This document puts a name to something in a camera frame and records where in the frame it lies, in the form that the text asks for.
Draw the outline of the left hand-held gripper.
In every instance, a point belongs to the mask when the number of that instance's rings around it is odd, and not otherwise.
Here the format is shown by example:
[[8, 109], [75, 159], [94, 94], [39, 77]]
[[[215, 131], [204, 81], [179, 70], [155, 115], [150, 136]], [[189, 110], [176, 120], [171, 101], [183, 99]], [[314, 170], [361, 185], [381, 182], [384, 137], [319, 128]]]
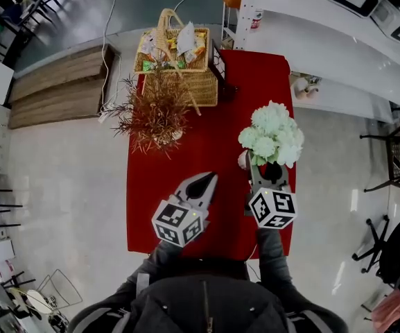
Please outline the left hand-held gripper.
[[173, 198], [160, 202], [152, 217], [157, 237], [183, 248], [202, 234], [217, 184], [218, 174], [213, 171], [183, 180], [175, 194], [190, 203]]

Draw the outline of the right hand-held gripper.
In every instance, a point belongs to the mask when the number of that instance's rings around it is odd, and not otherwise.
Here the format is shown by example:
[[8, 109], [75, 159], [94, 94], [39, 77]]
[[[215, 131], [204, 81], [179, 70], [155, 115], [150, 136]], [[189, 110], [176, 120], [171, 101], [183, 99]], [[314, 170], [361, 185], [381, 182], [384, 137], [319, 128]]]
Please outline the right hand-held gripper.
[[296, 195], [289, 187], [288, 168], [273, 164], [270, 181], [263, 177], [253, 157], [252, 151], [248, 151], [246, 165], [254, 189], [247, 195], [244, 215], [252, 217], [258, 228], [286, 228], [297, 217]]

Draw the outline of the white vase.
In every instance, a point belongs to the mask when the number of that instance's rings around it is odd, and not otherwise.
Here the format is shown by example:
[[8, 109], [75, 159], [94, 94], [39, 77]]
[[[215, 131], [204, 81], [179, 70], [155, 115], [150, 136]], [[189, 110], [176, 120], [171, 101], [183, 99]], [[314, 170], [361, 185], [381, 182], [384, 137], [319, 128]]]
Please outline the white vase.
[[252, 167], [252, 152], [244, 150], [238, 157], [238, 165], [245, 171], [249, 171]]

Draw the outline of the white flowers bunch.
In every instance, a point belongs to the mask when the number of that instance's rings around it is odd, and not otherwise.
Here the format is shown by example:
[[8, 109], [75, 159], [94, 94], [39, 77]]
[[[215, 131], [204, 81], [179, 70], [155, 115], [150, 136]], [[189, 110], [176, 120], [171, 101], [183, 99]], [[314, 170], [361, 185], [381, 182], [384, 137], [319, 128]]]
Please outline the white flowers bunch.
[[304, 133], [283, 103], [270, 101], [252, 113], [251, 126], [240, 132], [238, 142], [247, 150], [250, 164], [277, 163], [291, 169], [301, 156]]

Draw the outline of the person's right forearm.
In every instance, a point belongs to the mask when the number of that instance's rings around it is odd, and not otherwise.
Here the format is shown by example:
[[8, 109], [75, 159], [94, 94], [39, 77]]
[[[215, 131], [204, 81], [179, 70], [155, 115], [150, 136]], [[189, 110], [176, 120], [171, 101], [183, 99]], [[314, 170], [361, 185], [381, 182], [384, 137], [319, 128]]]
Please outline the person's right forearm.
[[278, 230], [260, 228], [256, 232], [261, 283], [274, 291], [294, 287]]

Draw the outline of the person's left forearm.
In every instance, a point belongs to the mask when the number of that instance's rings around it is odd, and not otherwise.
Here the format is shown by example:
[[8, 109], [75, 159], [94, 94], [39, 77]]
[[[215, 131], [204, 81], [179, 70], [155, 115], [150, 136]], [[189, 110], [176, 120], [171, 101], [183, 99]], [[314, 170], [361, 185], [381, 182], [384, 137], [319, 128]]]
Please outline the person's left forearm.
[[160, 241], [142, 264], [132, 272], [123, 287], [134, 287], [138, 274], [149, 274], [151, 278], [161, 275], [182, 253], [183, 248], [167, 241]]

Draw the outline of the red-clothed table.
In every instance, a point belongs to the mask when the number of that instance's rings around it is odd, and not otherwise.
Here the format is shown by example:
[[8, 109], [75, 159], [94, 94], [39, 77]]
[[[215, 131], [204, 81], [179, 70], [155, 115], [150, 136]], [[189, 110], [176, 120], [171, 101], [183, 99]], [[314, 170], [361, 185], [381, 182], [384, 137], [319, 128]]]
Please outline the red-clothed table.
[[236, 96], [188, 113], [187, 130], [175, 150], [130, 150], [128, 154], [125, 218], [131, 252], [148, 254], [158, 244], [151, 219], [162, 200], [183, 180], [214, 171], [218, 184], [209, 207], [209, 224], [184, 249], [184, 255], [235, 260], [258, 256], [256, 222], [244, 213], [250, 186], [247, 173], [238, 165], [243, 150], [238, 135], [249, 126], [252, 113], [270, 101], [292, 108], [290, 67], [282, 55], [225, 50], [222, 56]]

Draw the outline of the brown dried plant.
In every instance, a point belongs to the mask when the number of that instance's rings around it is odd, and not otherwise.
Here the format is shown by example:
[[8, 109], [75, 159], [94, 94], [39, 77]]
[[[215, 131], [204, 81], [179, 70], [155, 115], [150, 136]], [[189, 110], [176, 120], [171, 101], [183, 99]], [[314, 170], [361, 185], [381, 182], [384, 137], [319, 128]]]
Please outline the brown dried plant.
[[187, 129], [186, 114], [191, 107], [185, 99], [188, 89], [180, 81], [170, 81], [161, 67], [145, 75], [142, 90], [132, 78], [124, 83], [126, 100], [105, 111], [117, 120], [115, 133], [128, 135], [134, 152], [158, 151], [170, 157], [180, 145], [180, 140], [169, 140], [170, 134], [175, 130], [183, 130], [184, 134]]

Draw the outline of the small pink pot with sprigs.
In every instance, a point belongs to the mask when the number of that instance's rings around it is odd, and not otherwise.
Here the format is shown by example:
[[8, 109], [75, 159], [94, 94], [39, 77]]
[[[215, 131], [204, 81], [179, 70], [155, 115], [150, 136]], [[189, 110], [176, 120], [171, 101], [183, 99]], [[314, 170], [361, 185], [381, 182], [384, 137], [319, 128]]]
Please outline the small pink pot with sprigs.
[[304, 76], [294, 84], [294, 92], [297, 99], [312, 99], [319, 93], [322, 79], [318, 76]]

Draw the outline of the black framed lantern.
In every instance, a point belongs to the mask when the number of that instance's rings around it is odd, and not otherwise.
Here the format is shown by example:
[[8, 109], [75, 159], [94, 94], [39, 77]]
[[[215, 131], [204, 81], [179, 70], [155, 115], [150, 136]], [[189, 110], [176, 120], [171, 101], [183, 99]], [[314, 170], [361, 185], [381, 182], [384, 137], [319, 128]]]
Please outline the black framed lantern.
[[218, 81], [218, 97], [223, 101], [231, 101], [235, 97], [238, 88], [228, 83], [226, 77], [226, 63], [220, 52], [220, 47], [214, 40], [210, 41], [209, 69]]

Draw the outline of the black chair patterned seat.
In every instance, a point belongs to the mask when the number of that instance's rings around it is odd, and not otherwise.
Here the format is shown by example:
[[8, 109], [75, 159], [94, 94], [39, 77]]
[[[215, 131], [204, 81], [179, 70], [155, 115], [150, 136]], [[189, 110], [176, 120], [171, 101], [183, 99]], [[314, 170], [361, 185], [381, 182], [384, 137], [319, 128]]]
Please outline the black chair patterned seat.
[[389, 135], [360, 135], [360, 139], [376, 139], [385, 142], [387, 163], [388, 163], [388, 180], [375, 187], [364, 189], [365, 193], [383, 189], [385, 187], [394, 186], [400, 188], [400, 130], [390, 133]]

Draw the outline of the black office chair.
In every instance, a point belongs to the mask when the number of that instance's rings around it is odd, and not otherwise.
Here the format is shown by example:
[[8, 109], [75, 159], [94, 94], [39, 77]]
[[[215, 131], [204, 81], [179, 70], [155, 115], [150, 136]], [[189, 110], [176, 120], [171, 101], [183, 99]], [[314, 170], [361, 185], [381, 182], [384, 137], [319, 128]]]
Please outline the black office chair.
[[384, 227], [380, 235], [371, 219], [366, 219], [365, 224], [372, 234], [373, 245], [363, 254], [354, 253], [351, 258], [359, 262], [367, 257], [371, 257], [367, 267], [361, 269], [361, 273], [369, 273], [376, 264], [379, 268], [376, 276], [381, 278], [385, 284], [393, 285], [400, 279], [400, 222], [394, 228], [389, 237], [386, 237], [390, 218], [387, 214], [382, 216]]

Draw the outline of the white metal shelf rack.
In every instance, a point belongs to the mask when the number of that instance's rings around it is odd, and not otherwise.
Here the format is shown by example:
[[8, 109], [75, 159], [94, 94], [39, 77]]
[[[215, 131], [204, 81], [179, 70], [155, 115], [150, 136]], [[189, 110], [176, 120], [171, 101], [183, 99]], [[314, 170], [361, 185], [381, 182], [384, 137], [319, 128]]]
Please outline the white metal shelf rack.
[[370, 19], [327, 0], [241, 0], [224, 8], [222, 37], [241, 51], [285, 57], [293, 74], [320, 78], [297, 107], [392, 122], [400, 107], [400, 43]]

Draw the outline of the assorted snack packets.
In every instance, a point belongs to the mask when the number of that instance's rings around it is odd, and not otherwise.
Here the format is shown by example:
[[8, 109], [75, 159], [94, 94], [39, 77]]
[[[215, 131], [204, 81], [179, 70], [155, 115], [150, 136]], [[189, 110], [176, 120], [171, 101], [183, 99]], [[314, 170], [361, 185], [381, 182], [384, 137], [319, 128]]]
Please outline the assorted snack packets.
[[183, 72], [206, 71], [208, 44], [209, 29], [195, 28], [192, 23], [181, 29], [153, 28], [141, 36], [134, 71], [146, 74], [155, 67]]

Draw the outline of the white round stool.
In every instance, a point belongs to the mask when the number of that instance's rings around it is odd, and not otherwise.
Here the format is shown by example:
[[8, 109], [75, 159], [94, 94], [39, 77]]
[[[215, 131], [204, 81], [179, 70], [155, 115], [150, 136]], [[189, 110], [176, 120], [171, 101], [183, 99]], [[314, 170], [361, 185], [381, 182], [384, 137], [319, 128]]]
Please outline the white round stool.
[[26, 292], [26, 296], [28, 297], [32, 307], [39, 313], [45, 315], [51, 315], [53, 313], [52, 306], [50, 306], [50, 304], [39, 291], [29, 289]]

